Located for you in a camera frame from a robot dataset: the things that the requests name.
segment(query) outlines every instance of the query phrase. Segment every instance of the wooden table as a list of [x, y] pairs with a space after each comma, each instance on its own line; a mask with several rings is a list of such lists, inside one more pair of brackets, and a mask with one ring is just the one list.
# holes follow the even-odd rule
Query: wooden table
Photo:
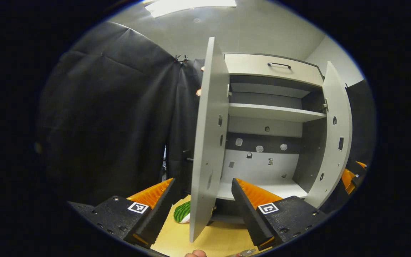
[[151, 249], [171, 257], [183, 257], [200, 249], [207, 257], [225, 257], [238, 252], [257, 249], [253, 245], [245, 225], [215, 221], [206, 226], [194, 243], [189, 242], [189, 223], [179, 224], [173, 218], [177, 206], [189, 201], [191, 196], [178, 201], [170, 210], [155, 244]]

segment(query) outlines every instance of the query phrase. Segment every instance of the watermelon toy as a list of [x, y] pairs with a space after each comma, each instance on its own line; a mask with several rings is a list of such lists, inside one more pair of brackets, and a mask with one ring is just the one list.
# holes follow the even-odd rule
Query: watermelon toy
[[178, 206], [174, 210], [174, 220], [176, 220], [180, 224], [189, 222], [190, 203], [191, 203], [191, 201], [188, 201], [188, 202], [184, 203], [183, 205]]

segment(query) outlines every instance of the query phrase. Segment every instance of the hand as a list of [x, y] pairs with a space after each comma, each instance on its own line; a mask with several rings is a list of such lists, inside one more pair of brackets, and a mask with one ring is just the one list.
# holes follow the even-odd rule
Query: hand
[[194, 250], [193, 253], [187, 253], [185, 257], [207, 257], [207, 254], [202, 250]]

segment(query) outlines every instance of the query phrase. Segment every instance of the drawer handle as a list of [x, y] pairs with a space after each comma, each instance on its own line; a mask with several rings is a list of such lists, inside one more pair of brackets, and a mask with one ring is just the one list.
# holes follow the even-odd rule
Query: drawer handle
[[286, 67], [288, 67], [289, 69], [291, 69], [291, 66], [290, 66], [290, 65], [278, 64], [278, 63], [267, 63], [268, 66], [273, 65], [273, 64], [283, 65], [283, 66], [286, 66]]

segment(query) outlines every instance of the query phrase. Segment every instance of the white cabinet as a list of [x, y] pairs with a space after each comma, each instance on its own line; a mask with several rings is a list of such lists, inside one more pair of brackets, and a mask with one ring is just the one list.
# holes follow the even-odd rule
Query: white cabinet
[[339, 182], [351, 146], [350, 104], [331, 63], [323, 82], [318, 68], [304, 62], [223, 55], [211, 37], [194, 146], [191, 242], [216, 200], [234, 200], [234, 177], [319, 208]]

